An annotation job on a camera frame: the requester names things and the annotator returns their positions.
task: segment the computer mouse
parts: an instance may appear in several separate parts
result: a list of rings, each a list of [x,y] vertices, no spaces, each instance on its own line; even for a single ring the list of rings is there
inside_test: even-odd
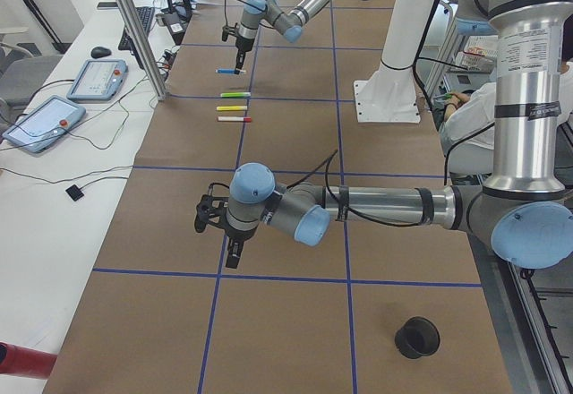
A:
[[[101,58],[103,56],[111,56],[111,50],[107,47],[94,47],[91,50],[92,58]]]

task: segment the keyboard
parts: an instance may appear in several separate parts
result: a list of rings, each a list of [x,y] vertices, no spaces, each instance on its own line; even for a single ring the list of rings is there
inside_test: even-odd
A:
[[[137,13],[140,15],[141,25],[145,30],[145,34],[150,34],[151,24],[153,23],[153,19],[155,17],[155,7],[142,6],[136,7],[135,9],[137,9]],[[130,49],[129,41],[127,40],[127,31],[125,29],[117,49],[120,51],[128,51]]]

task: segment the red marker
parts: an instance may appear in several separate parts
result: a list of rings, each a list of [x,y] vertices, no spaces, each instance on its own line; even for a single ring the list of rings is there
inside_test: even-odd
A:
[[[251,123],[250,116],[218,116],[217,120],[220,123]]]

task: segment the phone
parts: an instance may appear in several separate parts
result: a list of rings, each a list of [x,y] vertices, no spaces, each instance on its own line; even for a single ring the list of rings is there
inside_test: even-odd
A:
[[[116,2],[99,2],[98,9],[117,9],[117,3]]]

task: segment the tablet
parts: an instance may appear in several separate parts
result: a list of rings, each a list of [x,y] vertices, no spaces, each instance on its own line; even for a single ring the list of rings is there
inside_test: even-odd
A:
[[[88,60],[66,97],[77,102],[108,101],[121,88],[126,75],[124,60]]]
[[[85,113],[84,107],[52,96],[6,130],[2,137],[28,152],[41,152],[72,129]]]

